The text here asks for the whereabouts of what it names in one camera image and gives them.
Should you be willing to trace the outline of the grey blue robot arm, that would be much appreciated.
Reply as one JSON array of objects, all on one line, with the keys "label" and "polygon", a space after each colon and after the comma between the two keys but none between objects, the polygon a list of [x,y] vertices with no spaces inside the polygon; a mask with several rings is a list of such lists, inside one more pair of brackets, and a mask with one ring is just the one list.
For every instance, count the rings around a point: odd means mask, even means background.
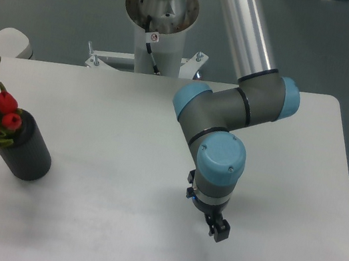
[{"label": "grey blue robot arm", "polygon": [[[197,0],[126,0],[135,28],[134,70],[178,77],[186,68],[182,49],[195,23]],[[177,121],[195,163],[186,196],[204,213],[210,235],[226,240],[222,216],[246,162],[233,131],[292,116],[300,105],[295,82],[282,77],[270,51],[260,0],[220,0],[238,85],[214,92],[205,83],[182,87],[173,98]]]}]

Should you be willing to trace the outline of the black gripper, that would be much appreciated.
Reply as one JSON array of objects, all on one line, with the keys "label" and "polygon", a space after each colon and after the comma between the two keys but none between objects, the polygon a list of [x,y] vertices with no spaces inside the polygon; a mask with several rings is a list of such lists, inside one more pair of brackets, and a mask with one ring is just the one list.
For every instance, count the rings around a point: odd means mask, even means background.
[{"label": "black gripper", "polygon": [[208,225],[208,235],[213,236],[215,242],[221,242],[229,237],[230,224],[222,216],[222,211],[228,204],[229,195],[223,198],[210,198],[203,194],[195,180],[196,170],[188,174],[190,186],[186,190],[186,197],[192,200],[195,207],[205,214],[205,221]]}]

